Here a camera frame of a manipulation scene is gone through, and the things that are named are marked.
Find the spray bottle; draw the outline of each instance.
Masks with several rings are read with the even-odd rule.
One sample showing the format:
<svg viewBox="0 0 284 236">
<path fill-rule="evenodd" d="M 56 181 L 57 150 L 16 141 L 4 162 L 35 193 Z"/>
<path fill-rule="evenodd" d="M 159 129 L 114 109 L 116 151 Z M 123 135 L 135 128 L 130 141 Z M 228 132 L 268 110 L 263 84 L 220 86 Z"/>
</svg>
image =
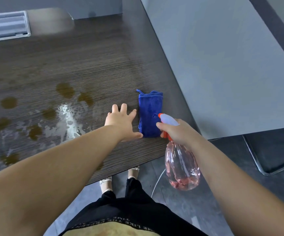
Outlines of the spray bottle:
<svg viewBox="0 0 284 236">
<path fill-rule="evenodd" d="M 178 126 L 179 123 L 167 114 L 158 114 L 162 123 Z M 198 186 L 200 170 L 192 152 L 175 143 L 167 132 L 164 138 L 169 139 L 165 153 L 165 167 L 172 187 L 179 190 L 191 190 Z"/>
</svg>

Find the person's left hand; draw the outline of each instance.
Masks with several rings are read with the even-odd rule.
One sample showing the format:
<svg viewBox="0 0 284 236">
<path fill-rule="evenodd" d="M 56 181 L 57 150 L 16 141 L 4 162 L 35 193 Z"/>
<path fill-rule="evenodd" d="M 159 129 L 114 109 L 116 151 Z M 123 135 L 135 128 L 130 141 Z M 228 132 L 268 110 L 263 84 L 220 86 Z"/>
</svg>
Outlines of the person's left hand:
<svg viewBox="0 0 284 236">
<path fill-rule="evenodd" d="M 137 114 L 137 110 L 133 110 L 129 115 L 126 113 L 127 105 L 123 103 L 120 111 L 116 104 L 112 105 L 112 113 L 108 113 L 105 126 L 115 126 L 122 134 L 122 141 L 130 141 L 137 138 L 142 138 L 143 134 L 140 132 L 133 132 L 132 121 Z"/>
</svg>

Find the foot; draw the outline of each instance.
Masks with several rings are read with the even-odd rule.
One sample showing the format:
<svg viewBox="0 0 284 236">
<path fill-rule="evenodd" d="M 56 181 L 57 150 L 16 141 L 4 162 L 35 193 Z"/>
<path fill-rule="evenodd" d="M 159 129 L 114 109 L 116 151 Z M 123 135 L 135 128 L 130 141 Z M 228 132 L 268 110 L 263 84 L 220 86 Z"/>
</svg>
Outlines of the foot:
<svg viewBox="0 0 284 236">
<path fill-rule="evenodd" d="M 133 167 L 133 168 L 129 169 L 128 170 L 128 179 L 130 179 L 130 178 L 137 179 L 137 176 L 139 175 L 139 171 L 140 171 L 140 166 Z"/>
<path fill-rule="evenodd" d="M 108 177 L 106 179 L 103 179 L 99 181 L 100 189 L 102 190 L 102 194 L 106 191 L 112 191 L 112 177 Z"/>
</svg>

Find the metal chair leg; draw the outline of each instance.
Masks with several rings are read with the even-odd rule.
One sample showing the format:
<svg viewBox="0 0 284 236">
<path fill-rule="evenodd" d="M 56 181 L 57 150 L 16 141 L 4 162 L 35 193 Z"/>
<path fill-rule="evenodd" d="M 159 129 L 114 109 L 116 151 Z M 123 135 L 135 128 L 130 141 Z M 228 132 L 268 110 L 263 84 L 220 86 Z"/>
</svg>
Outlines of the metal chair leg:
<svg viewBox="0 0 284 236">
<path fill-rule="evenodd" d="M 245 143 L 246 143 L 246 145 L 247 145 L 247 148 L 248 148 L 248 150 L 249 150 L 251 156 L 253 157 L 254 162 L 256 163 L 256 166 L 257 166 L 258 170 L 259 170 L 263 175 L 269 177 L 269 176 L 271 176 L 271 175 L 275 175 L 275 174 L 277 174 L 277 173 L 279 173 L 279 172 L 281 172 L 281 171 L 284 170 L 284 164 L 283 164 L 283 165 L 281 165 L 281 166 L 279 166 L 279 167 L 273 169 L 272 171 L 269 171 L 269 172 L 264 171 L 263 168 L 262 168 L 262 166 L 261 166 L 261 164 L 260 164 L 260 162 L 259 162 L 259 160 L 258 160 L 258 157 L 257 157 L 256 153 L 254 152 L 254 150 L 253 150 L 251 144 L 248 142 L 247 136 L 246 136 L 246 135 L 242 135 L 242 137 L 243 137 L 243 139 L 244 139 L 244 141 L 245 141 Z"/>
</svg>

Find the folded microfiber cloth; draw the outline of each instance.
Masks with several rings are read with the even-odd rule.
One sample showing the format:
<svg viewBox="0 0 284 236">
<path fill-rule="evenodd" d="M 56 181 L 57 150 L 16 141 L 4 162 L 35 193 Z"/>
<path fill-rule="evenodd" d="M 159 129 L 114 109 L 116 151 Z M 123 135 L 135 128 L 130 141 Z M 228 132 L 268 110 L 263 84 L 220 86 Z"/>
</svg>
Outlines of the folded microfiber cloth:
<svg viewBox="0 0 284 236">
<path fill-rule="evenodd" d="M 160 136 L 160 130 L 156 127 L 156 123 L 160 122 L 158 114 L 161 113 L 163 105 L 163 93 L 152 91 L 143 93 L 138 90 L 139 106 L 140 106 L 140 124 L 139 131 L 145 138 L 155 138 Z"/>
</svg>

